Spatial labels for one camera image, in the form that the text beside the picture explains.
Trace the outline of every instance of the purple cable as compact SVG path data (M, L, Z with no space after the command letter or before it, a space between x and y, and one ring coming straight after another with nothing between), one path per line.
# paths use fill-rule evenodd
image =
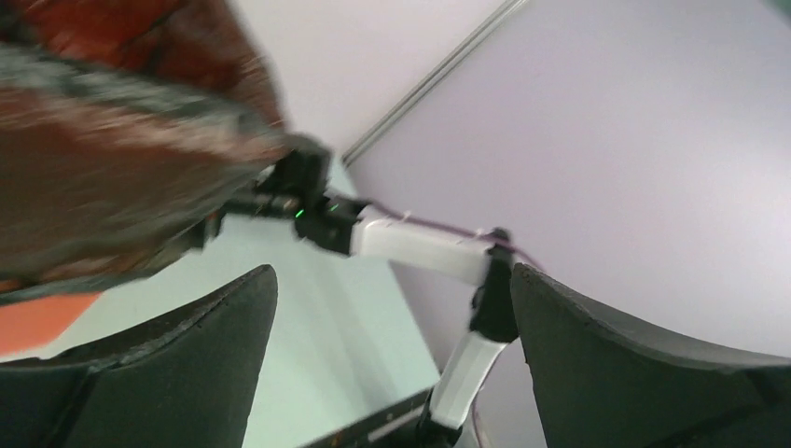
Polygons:
M460 236L462 238L478 238L481 241L487 241L487 242L492 243L493 245L500 245L500 246L512 251L513 253L517 254L518 256L520 256L522 259L527 261L529 264L531 264L538 271L540 271L542 273L545 272L544 268L541 266L541 263L539 263L536 259L534 259L533 256L531 256L530 254L528 254L524 250L520 249L519 247L516 247L515 245L513 245L509 241L506 241L506 240L503 240L503 239L500 239L500 238L497 238L497 237L494 237L494 236L491 236L491 235L479 235L479 234L475 233L474 231L469 231L467 229L462 229L460 227L455 227L455 226L452 226L450 224L442 224L440 222L430 221L428 219L422 219L422 218L419 218L419 217L407 216L407 215L404 215L402 213L398 213L398 212L386 207L382 203L379 203L379 202L376 202L376 201L371 201L370 203L377 210L379 210L380 212L384 213L385 215L387 215L388 217L391 217L393 219L398 219L400 221L408 222L408 223L415 224L415 225L418 225L418 226L423 226L423 227L426 227L426 228L429 228L429 229L434 229L434 230L437 230L437 231L446 231L448 233L453 233L455 235L458 235L458 236Z

